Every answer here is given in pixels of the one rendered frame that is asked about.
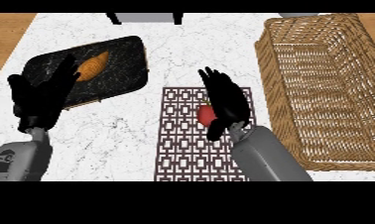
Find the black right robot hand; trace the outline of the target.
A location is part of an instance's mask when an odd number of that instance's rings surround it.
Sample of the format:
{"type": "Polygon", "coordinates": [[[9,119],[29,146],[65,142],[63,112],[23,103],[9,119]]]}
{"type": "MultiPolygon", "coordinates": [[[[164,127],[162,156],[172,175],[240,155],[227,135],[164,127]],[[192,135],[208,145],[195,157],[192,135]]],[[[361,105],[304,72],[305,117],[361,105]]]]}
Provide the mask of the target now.
{"type": "Polygon", "coordinates": [[[206,139],[215,142],[235,123],[242,123],[242,127],[248,126],[251,108],[243,90],[224,72],[205,67],[198,70],[198,73],[215,114],[215,119],[208,127],[206,139]]]}

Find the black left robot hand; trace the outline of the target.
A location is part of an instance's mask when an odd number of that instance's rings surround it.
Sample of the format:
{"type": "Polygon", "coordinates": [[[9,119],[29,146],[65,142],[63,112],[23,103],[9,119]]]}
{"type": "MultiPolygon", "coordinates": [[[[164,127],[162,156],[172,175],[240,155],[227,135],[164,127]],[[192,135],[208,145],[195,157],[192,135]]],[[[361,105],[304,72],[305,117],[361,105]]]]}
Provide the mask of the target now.
{"type": "Polygon", "coordinates": [[[31,84],[23,75],[9,75],[13,114],[19,118],[20,133],[34,128],[48,131],[54,127],[68,95],[81,76],[75,60],[72,55],[66,55],[50,79],[37,86],[31,84]]]}

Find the brown patterned placemat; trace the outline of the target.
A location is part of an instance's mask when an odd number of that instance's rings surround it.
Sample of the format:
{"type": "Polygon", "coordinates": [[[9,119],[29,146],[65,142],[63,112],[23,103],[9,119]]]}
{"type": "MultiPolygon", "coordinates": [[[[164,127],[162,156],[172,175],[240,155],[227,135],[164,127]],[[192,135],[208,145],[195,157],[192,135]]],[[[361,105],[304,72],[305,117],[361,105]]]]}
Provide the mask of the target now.
{"type": "Polygon", "coordinates": [[[206,140],[199,108],[208,104],[204,87],[164,87],[155,156],[155,181],[248,181],[230,150],[229,132],[206,140]]]}

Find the brown wicker basket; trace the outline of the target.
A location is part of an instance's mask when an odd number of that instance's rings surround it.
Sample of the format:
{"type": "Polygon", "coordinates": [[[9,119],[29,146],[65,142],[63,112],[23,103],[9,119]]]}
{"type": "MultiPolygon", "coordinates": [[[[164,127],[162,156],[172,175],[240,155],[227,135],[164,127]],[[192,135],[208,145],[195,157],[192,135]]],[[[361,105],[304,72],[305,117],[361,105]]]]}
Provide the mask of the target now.
{"type": "Polygon", "coordinates": [[[301,166],[375,171],[375,42],[359,16],[268,19],[255,51],[271,129],[301,166]]]}

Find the orange croissant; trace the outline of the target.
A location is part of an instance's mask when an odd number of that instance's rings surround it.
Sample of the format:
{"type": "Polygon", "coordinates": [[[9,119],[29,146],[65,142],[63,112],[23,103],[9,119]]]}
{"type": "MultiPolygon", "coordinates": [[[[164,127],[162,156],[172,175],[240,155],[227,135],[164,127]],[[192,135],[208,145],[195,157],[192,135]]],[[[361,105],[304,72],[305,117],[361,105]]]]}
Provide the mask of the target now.
{"type": "Polygon", "coordinates": [[[78,67],[78,81],[91,80],[103,71],[108,62],[108,52],[100,53],[84,61],[78,67]]]}

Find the black marble cutting board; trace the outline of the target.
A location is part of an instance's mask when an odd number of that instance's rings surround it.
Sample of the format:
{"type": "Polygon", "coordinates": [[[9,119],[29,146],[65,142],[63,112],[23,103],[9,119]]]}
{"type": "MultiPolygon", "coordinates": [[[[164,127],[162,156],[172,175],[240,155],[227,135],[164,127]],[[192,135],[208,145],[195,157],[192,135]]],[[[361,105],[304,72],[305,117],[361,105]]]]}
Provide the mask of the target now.
{"type": "Polygon", "coordinates": [[[65,102],[65,109],[102,101],[139,90],[147,82],[144,46],[139,36],[121,37],[38,56],[25,63],[22,75],[34,86],[48,80],[66,55],[81,64],[108,52],[102,73],[88,81],[75,83],[65,102]]]}

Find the pale grey object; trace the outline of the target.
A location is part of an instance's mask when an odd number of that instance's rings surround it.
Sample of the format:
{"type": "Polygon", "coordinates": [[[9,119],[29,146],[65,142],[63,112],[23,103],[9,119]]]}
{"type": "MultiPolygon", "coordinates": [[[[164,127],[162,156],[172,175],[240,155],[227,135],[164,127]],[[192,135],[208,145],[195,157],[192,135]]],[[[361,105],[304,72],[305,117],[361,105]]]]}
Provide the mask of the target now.
{"type": "Polygon", "coordinates": [[[319,13],[279,13],[283,18],[317,16],[319,13]]]}

